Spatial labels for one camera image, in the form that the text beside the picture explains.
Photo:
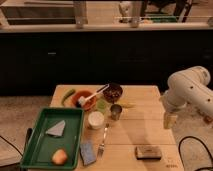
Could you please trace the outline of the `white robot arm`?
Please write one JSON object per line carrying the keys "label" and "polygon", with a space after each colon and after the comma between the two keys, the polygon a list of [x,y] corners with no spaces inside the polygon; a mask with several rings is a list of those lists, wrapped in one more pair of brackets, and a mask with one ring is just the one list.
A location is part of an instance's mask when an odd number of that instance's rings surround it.
{"label": "white robot arm", "polygon": [[207,87],[210,80],[210,72],[202,66],[177,71],[168,77],[168,89],[160,98],[165,109],[165,129],[174,125],[177,120],[174,112],[183,109],[187,103],[213,118],[213,90]]}

